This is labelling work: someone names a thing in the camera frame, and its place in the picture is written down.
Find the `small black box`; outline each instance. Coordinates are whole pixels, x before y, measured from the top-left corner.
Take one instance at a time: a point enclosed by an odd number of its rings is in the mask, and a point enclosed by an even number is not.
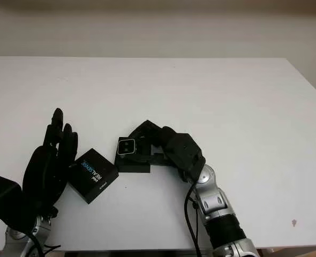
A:
[[[69,172],[70,185],[87,203],[119,176],[117,168],[93,148],[79,157]]]

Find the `black cable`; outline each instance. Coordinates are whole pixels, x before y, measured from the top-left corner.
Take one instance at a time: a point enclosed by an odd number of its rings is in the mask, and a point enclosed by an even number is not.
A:
[[[49,248],[46,252],[44,252],[44,255],[48,254],[49,252],[52,252],[53,250],[60,248],[61,245],[55,245],[55,246],[49,246],[49,245],[44,245],[46,248]]]
[[[198,203],[196,202],[196,200],[192,199],[191,197],[189,197],[189,201],[192,202],[192,207],[195,209],[195,212],[196,212],[196,241],[198,243],[198,237],[199,237],[199,218],[198,218],[198,215],[199,215],[199,212],[197,211],[199,209],[199,205]]]
[[[189,232],[190,232],[190,235],[191,235],[191,238],[194,242],[194,246],[195,246],[195,250],[196,250],[196,255],[198,257],[201,257],[201,252],[200,252],[200,248],[199,248],[199,244],[196,240],[196,237],[195,237],[195,234],[194,234],[194,231],[192,230],[192,227],[191,227],[191,224],[190,224],[190,220],[189,220],[189,215],[188,215],[188,202],[189,202],[189,198],[190,198],[190,195],[195,187],[196,183],[192,184],[192,186],[190,187],[189,191],[187,192],[186,196],[185,196],[185,201],[184,201],[184,216],[185,216],[185,221],[186,221],[186,224],[188,226],[188,229],[189,229]]]
[[[25,257],[29,257],[34,249],[35,249],[35,245],[32,245],[30,249],[28,250],[28,252],[26,253]]]
[[[36,248],[36,250],[38,251],[38,255],[39,257],[45,257],[43,251],[42,251],[42,248],[41,248],[41,245],[38,241],[38,239],[31,233],[28,233],[27,236],[32,240],[32,242],[34,243],[34,248]]]

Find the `white table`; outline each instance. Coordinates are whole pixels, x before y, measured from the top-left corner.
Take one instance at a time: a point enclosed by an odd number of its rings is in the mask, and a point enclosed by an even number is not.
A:
[[[285,59],[0,57],[0,176],[21,184],[56,107],[78,156],[114,161],[118,137],[146,119],[190,133],[256,247],[316,245],[316,90]],[[192,249],[188,187],[167,167],[121,173],[90,205],[68,186],[48,243]]]

